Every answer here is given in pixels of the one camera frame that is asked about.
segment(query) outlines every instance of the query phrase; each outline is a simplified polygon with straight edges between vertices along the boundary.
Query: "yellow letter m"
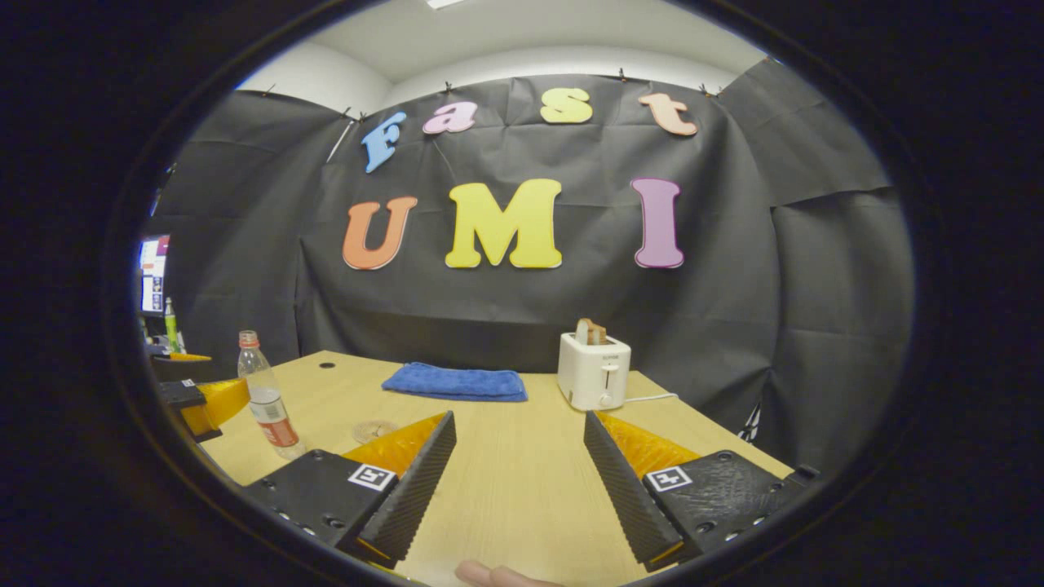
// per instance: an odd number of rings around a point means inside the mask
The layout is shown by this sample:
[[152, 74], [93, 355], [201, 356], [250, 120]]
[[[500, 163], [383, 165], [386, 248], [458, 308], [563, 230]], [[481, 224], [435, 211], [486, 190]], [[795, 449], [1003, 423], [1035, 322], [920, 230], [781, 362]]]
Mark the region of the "yellow letter m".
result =
[[485, 256], [494, 266], [500, 264], [512, 237], [518, 244], [511, 254], [512, 264], [525, 268], [550, 268], [562, 264], [562, 253], [554, 248], [554, 198], [562, 184], [554, 180], [528, 180], [516, 190], [507, 208], [500, 209], [485, 184], [465, 184], [450, 190], [456, 202], [456, 229], [453, 251], [446, 256], [451, 267], [477, 267], [482, 256], [475, 251], [478, 236]]

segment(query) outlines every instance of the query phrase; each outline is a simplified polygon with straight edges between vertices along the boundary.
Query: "toaster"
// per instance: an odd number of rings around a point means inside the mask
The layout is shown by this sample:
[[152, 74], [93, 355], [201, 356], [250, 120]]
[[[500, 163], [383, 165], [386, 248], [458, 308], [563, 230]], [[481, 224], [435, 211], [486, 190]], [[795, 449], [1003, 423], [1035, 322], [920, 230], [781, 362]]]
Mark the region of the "toaster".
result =
[[623, 405], [627, 393], [631, 347], [606, 336], [604, 345], [588, 345], [576, 333], [562, 334], [559, 346], [559, 389], [580, 410]]

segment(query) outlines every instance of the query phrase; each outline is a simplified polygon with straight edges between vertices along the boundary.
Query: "folded towel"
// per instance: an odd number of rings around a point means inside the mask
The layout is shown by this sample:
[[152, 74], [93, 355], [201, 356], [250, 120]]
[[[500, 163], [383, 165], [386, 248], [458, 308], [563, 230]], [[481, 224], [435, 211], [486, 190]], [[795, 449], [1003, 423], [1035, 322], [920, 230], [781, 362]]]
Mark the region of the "folded towel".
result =
[[443, 399], [465, 401], [526, 401], [525, 385], [514, 371], [442, 369], [407, 362], [381, 388]]

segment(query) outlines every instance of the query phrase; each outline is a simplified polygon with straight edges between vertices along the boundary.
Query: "bottle cap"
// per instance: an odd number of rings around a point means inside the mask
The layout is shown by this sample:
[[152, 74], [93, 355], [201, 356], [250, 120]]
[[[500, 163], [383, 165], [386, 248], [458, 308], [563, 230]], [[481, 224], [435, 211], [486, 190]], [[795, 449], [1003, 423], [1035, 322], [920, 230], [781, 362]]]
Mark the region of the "bottle cap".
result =
[[240, 349], [256, 349], [260, 347], [261, 343], [258, 342], [258, 333], [253, 330], [243, 330], [239, 333], [239, 348]]

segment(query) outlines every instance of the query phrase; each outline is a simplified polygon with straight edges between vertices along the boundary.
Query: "table surface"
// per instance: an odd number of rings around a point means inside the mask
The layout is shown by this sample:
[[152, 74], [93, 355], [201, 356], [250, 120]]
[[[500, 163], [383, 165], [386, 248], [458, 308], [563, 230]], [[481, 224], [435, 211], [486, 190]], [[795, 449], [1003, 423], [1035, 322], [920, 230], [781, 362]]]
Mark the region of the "table surface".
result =
[[[321, 368], [324, 362], [334, 367]], [[432, 587], [462, 585], [453, 569], [466, 559], [569, 587], [649, 574], [635, 562], [584, 446], [584, 413], [569, 405], [554, 374], [522, 374], [525, 402], [469, 402], [381, 390], [400, 367], [323, 351], [275, 368], [290, 421], [308, 448], [340, 454], [359, 446], [352, 428], [360, 422], [401, 427], [453, 410], [456, 448], [396, 572]], [[637, 371], [627, 376], [628, 398], [664, 393]], [[610, 414], [697, 454], [729, 449], [781, 478], [792, 472], [678, 398], [632, 402]], [[237, 483], [286, 465], [248, 409], [221, 431], [200, 446]]]

